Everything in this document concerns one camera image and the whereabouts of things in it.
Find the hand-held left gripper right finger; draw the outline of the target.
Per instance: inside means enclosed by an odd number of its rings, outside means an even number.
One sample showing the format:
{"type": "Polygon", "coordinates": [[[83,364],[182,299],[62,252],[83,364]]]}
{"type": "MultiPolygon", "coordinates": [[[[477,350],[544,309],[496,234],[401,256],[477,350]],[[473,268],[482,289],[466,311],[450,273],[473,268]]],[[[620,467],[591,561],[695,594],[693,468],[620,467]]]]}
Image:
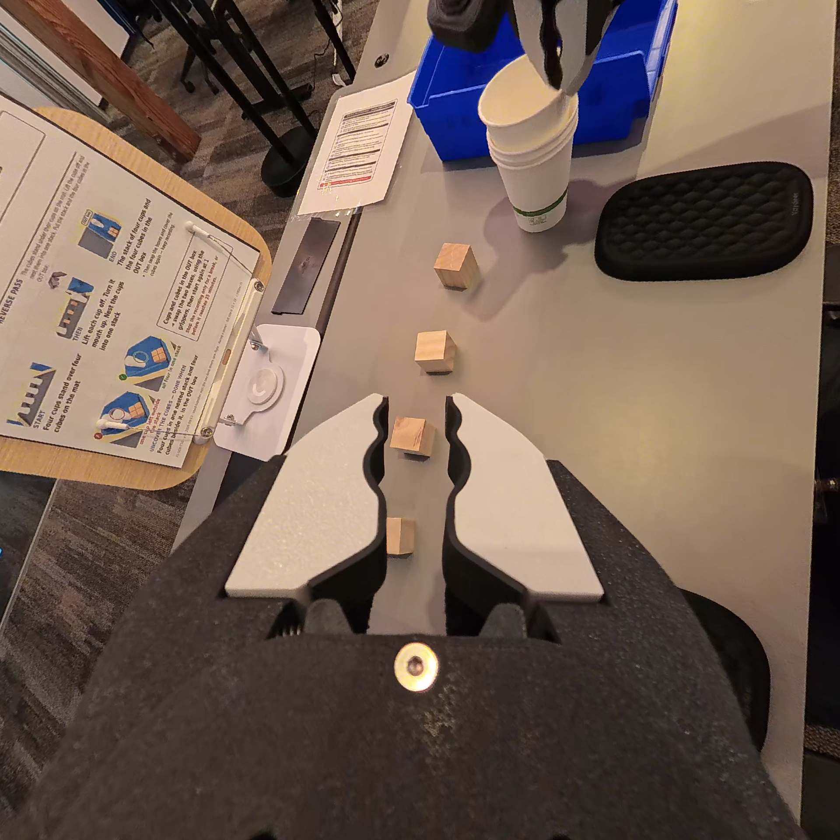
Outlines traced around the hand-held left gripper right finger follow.
{"type": "Polygon", "coordinates": [[[467,603],[599,602],[604,589],[543,453],[515,427],[455,393],[444,578],[467,603]]]}

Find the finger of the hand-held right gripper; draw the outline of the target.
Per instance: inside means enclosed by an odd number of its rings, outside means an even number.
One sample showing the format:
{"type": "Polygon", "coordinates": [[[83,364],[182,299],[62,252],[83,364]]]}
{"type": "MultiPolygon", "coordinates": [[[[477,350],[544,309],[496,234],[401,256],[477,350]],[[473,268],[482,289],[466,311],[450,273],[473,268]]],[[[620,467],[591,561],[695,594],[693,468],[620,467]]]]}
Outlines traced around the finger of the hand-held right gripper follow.
{"type": "Polygon", "coordinates": [[[558,2],[561,89],[564,92],[579,91],[588,78],[613,17],[613,1],[558,2]]]}
{"type": "Polygon", "coordinates": [[[557,22],[558,1],[514,1],[513,14],[524,54],[540,78],[561,89],[563,42],[557,22]]]}

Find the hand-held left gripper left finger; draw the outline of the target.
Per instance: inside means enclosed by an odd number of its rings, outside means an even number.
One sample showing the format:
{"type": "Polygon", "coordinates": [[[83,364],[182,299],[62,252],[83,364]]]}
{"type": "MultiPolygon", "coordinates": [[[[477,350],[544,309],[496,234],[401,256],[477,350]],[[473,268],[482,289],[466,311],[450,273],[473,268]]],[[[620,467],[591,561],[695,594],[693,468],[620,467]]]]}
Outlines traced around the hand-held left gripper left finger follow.
{"type": "Polygon", "coordinates": [[[370,601],[386,575],[388,398],[370,394],[287,452],[227,578],[231,597],[370,601]]]}

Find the blue plastic bin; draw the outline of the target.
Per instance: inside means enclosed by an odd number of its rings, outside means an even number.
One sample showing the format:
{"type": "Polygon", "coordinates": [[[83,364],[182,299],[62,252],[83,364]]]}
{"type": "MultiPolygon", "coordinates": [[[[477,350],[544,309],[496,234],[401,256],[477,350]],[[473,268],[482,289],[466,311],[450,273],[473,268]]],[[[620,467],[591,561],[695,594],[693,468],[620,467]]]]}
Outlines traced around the blue plastic bin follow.
{"type": "MultiPolygon", "coordinates": [[[[575,145],[624,141],[646,120],[665,66],[677,1],[629,1],[616,11],[579,90],[575,145]]],[[[509,17],[488,49],[471,53],[432,36],[407,100],[441,161],[488,155],[478,101],[489,80],[523,54],[509,17]]]]}

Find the paper sheet in plastic sleeve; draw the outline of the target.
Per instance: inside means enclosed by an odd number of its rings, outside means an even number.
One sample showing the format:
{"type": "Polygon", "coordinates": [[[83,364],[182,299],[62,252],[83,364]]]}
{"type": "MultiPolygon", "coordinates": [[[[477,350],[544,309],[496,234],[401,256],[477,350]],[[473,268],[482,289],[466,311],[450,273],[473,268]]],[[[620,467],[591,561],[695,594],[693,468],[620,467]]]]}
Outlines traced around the paper sheet in plastic sleeve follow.
{"type": "Polygon", "coordinates": [[[355,209],[370,201],[397,103],[394,96],[340,100],[302,195],[300,215],[355,209]]]}

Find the black wrist rest pad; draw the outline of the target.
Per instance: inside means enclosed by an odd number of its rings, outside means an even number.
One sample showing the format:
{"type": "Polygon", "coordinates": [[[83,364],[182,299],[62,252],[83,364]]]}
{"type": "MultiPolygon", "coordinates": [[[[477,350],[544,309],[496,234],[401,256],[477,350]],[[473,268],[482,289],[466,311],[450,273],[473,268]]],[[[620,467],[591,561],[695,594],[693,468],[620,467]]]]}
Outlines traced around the black wrist rest pad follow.
{"type": "Polygon", "coordinates": [[[715,648],[754,747],[762,751],[770,720],[771,672],[758,636],[725,606],[688,590],[681,592],[715,648]]]}
{"type": "Polygon", "coordinates": [[[756,277],[790,264],[812,234],[814,192],[800,167],[726,164],[646,177],[605,203],[599,269],[618,280],[756,277]]]}

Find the black flat strip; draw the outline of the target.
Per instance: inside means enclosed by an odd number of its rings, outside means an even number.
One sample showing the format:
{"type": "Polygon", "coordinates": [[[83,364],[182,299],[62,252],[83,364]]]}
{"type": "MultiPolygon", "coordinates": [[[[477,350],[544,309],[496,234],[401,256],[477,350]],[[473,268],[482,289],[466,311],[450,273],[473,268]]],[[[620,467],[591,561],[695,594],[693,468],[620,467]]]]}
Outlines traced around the black flat strip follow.
{"type": "Polygon", "coordinates": [[[339,229],[339,221],[318,217],[309,219],[280,293],[271,309],[274,315],[303,314],[339,229]]]}

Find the wooden post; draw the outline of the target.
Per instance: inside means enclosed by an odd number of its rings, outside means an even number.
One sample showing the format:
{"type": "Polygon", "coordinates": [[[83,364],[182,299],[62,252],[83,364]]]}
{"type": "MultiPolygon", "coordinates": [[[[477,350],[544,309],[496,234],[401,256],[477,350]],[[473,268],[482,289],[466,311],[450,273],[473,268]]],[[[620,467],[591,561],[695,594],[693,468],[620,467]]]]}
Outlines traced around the wooden post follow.
{"type": "Polygon", "coordinates": [[[2,1],[1,6],[175,161],[193,159],[201,142],[199,134],[67,5],[2,1]]]}

